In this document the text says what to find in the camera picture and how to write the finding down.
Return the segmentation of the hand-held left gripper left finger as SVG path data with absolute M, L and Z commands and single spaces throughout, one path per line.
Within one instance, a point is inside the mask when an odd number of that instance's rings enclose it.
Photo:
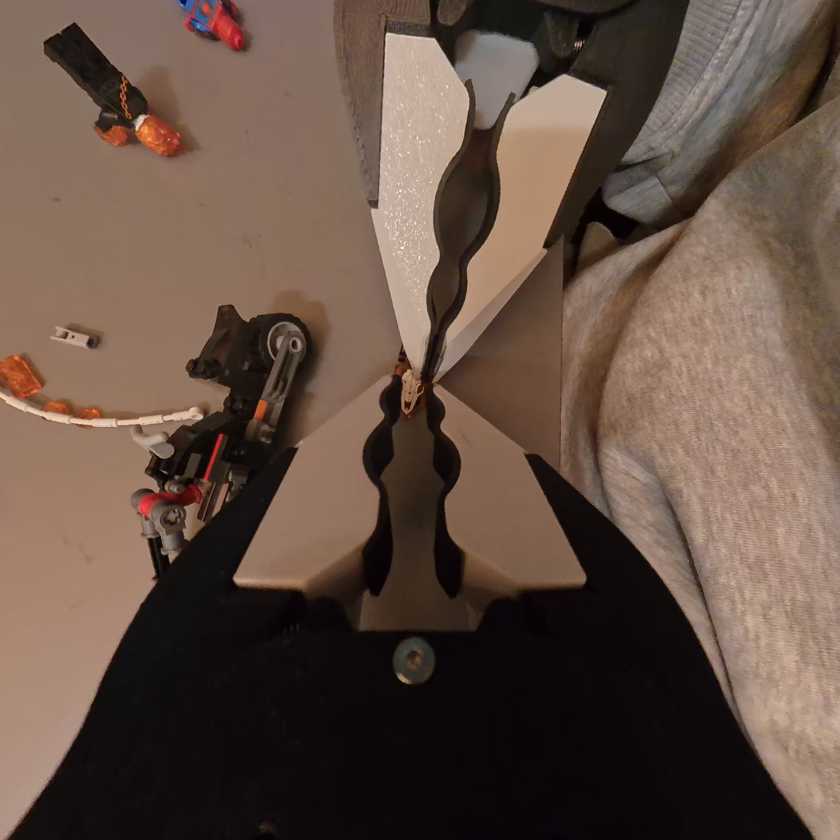
M 381 501 L 364 445 L 386 421 L 382 398 L 397 383 L 382 377 L 300 441 L 236 571 L 238 587 L 334 600 L 359 628 L 368 590 L 363 551 Z

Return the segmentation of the orange rectangular lego tile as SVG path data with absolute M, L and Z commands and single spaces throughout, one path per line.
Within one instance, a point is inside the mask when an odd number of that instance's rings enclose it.
M 1 359 L 1 385 L 13 398 L 23 401 L 40 392 L 44 382 L 24 356 L 12 354 Z

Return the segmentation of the blue red lego figure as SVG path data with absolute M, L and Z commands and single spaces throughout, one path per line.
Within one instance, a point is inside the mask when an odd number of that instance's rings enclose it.
M 242 13 L 233 1 L 176 1 L 187 31 L 221 42 L 234 52 L 246 49 Z

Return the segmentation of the person's right forearm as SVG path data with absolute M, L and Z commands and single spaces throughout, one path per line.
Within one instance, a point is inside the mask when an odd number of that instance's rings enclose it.
M 663 229 L 753 153 L 838 95 L 838 2 L 692 1 L 665 84 L 602 188 Z

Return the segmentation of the small black lego assembly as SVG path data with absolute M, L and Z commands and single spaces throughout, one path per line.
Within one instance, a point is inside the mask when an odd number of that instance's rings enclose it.
M 404 353 L 397 359 L 394 375 L 399 377 L 401 383 L 401 412 L 405 417 L 414 417 L 425 409 L 427 384 L 414 371 Z

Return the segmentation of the black flaming lego minifigure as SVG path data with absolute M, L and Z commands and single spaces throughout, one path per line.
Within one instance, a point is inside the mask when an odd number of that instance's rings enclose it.
M 162 157 L 179 154 L 180 134 L 152 112 L 142 91 L 78 24 L 69 24 L 48 37 L 44 51 L 98 106 L 99 115 L 93 125 L 98 137 L 118 148 L 136 140 Z

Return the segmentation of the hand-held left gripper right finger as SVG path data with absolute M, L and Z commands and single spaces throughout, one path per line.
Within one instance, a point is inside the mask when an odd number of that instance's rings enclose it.
M 586 581 L 528 454 L 436 385 L 427 399 L 433 466 L 443 482 L 434 568 L 476 630 L 496 601 L 579 590 Z

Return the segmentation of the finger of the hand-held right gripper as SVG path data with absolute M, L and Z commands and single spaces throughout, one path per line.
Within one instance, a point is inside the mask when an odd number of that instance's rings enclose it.
M 466 133 L 469 94 L 433 38 L 385 36 L 380 179 L 371 210 L 406 357 L 424 364 L 427 288 L 439 260 L 434 206 Z
M 434 205 L 439 258 L 427 287 L 429 336 L 423 378 L 448 372 L 477 341 L 539 262 L 572 175 L 606 100 L 606 89 L 562 75 L 509 96 L 478 167 L 480 208 L 459 213 L 453 178 L 467 172 L 474 133 L 471 84 L 461 148 Z

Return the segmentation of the black lego motorcycle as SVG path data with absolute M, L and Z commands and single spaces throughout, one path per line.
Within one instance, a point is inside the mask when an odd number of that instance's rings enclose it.
M 206 524 L 267 465 L 283 408 L 297 375 L 309 365 L 307 325 L 285 312 L 244 320 L 221 306 L 201 352 L 185 365 L 188 376 L 227 389 L 223 407 L 170 434 L 132 427 L 150 453 L 144 474 L 152 488 L 130 499 L 158 581 L 184 550 L 189 507 Z

